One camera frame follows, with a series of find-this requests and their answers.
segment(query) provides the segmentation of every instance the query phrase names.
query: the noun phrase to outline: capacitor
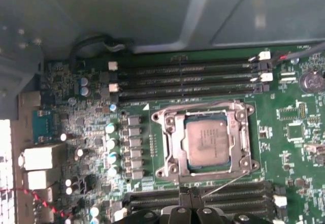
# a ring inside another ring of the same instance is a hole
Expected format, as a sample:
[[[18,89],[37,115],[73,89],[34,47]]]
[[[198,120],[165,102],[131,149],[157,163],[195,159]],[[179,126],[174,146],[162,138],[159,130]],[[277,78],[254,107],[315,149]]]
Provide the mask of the capacitor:
[[[118,172],[119,172],[118,166],[117,165],[113,165],[113,166],[111,166],[110,169],[108,169],[107,175],[109,177],[115,177],[118,174]]]
[[[85,86],[87,86],[88,84],[89,84],[89,80],[88,80],[88,78],[83,77],[83,78],[80,79],[80,86],[81,86],[81,87],[85,87]]]
[[[82,87],[80,89],[80,95],[81,96],[88,97],[88,96],[90,96],[90,94],[91,94],[91,91],[90,91],[90,89],[88,87]]]
[[[112,122],[107,124],[105,127],[105,132],[107,134],[111,134],[111,133],[115,132],[115,130],[116,130],[116,125]]]
[[[73,134],[61,134],[60,135],[60,139],[61,139],[61,141],[65,141],[65,140],[71,140],[71,139],[73,139],[74,138],[74,136],[73,136]]]
[[[89,149],[76,149],[75,156],[77,157],[83,157],[89,154]]]
[[[70,187],[72,184],[78,182],[78,177],[77,176],[73,176],[71,179],[67,179],[65,181],[65,184],[67,187]]]
[[[114,164],[118,160],[118,154],[116,152],[110,153],[107,160],[109,164]]]
[[[78,189],[79,189],[79,186],[77,184],[72,184],[70,187],[66,188],[66,194],[71,195],[72,193],[74,193]]]
[[[100,206],[98,204],[95,204],[91,207],[89,214],[92,217],[97,217],[100,214]]]
[[[117,145],[117,140],[113,139],[113,138],[109,139],[106,142],[106,148],[107,148],[108,151],[113,149],[116,145]]]
[[[109,108],[110,108],[111,112],[115,112],[117,110],[117,105],[116,104],[111,104]]]

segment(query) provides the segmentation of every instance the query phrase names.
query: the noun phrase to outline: white connector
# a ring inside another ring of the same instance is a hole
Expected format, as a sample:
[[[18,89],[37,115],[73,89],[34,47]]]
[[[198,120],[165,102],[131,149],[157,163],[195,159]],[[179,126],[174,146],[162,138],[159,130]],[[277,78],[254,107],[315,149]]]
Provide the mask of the white connector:
[[[287,206],[286,196],[273,195],[273,201],[279,208]]]
[[[262,51],[258,54],[259,60],[269,60],[271,59],[271,52],[270,51]]]
[[[260,76],[261,82],[273,81],[273,73],[262,73]]]

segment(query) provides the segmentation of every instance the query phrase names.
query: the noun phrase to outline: integrated circuit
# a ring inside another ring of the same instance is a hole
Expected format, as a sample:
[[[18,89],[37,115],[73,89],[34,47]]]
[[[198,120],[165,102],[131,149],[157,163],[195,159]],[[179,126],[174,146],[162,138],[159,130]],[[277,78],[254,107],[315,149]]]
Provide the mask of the integrated circuit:
[[[224,120],[199,120],[186,124],[182,141],[191,167],[226,164],[229,161],[229,139]]]
[[[287,138],[289,142],[301,141],[304,139],[304,125],[301,122],[287,124]]]

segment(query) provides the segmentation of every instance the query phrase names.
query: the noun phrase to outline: ram slot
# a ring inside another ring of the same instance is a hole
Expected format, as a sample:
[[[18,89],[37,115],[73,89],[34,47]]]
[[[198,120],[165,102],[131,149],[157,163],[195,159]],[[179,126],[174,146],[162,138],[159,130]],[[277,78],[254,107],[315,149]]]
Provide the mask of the ram slot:
[[[121,103],[126,102],[141,102],[141,101],[156,101],[156,100],[173,100],[173,99],[187,99],[195,97],[211,97],[211,96],[225,96],[234,94],[254,94],[268,91],[268,86],[255,85],[246,88],[211,88],[198,87],[188,91],[164,91],[164,92],[141,92],[134,94],[121,93],[119,95],[119,101]]]

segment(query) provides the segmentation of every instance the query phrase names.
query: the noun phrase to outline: chip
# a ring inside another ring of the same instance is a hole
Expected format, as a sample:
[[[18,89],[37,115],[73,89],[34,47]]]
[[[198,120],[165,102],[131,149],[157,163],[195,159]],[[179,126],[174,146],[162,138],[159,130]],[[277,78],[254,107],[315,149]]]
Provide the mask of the chip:
[[[102,144],[103,144],[102,138],[95,138],[95,145],[102,145]]]
[[[223,165],[229,161],[229,139],[224,120],[199,120],[186,124],[183,145],[191,167]]]
[[[76,125],[78,125],[78,126],[83,126],[84,123],[85,123],[85,120],[84,120],[83,117],[78,117],[78,118],[76,119]]]

